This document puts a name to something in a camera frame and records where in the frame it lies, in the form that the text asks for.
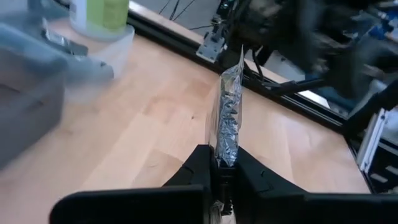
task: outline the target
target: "wooden tabletop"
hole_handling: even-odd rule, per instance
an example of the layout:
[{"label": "wooden tabletop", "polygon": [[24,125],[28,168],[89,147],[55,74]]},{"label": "wooden tabletop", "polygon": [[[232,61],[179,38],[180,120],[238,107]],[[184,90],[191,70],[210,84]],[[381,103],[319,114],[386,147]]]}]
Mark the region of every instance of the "wooden tabletop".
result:
[{"label": "wooden tabletop", "polygon": [[[204,144],[218,75],[136,36],[124,76],[0,171],[2,224],[46,223],[80,190],[158,187]],[[240,145],[311,192],[369,192],[339,134],[245,89]]]}]

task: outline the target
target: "white plastic bottle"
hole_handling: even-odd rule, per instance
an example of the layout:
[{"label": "white plastic bottle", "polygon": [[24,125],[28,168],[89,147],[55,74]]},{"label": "white plastic bottle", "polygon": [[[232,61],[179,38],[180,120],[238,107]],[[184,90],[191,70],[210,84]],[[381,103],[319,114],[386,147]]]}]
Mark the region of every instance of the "white plastic bottle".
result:
[{"label": "white plastic bottle", "polygon": [[71,0],[70,24],[98,40],[115,40],[126,32],[129,0]]}]

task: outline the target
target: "green label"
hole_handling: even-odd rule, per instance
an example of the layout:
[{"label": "green label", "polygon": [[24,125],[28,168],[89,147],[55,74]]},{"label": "green label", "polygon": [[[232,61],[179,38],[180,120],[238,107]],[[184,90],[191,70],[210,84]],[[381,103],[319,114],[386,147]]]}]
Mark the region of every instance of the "green label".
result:
[{"label": "green label", "polygon": [[87,20],[111,32],[126,26],[129,0],[87,0]]}]

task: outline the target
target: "aluminum foil packet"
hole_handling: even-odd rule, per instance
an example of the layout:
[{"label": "aluminum foil packet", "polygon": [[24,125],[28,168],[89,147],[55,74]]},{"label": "aluminum foil packet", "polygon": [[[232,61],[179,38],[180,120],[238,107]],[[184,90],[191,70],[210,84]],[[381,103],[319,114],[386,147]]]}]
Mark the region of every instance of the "aluminum foil packet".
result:
[{"label": "aluminum foil packet", "polygon": [[212,111],[206,119],[206,140],[215,150],[218,166],[234,166],[242,121],[243,48],[239,63],[221,74]]}]

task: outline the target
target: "crinkled foil bag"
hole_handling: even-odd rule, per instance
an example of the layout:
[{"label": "crinkled foil bag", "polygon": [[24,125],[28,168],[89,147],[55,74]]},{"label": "crinkled foil bag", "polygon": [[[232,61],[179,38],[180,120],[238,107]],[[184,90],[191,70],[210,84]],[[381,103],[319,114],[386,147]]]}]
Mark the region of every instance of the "crinkled foil bag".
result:
[{"label": "crinkled foil bag", "polygon": [[221,74],[213,89],[215,100],[206,118],[206,140],[215,150],[218,165],[232,167],[238,156],[238,136],[242,121],[243,49],[239,63]]}]

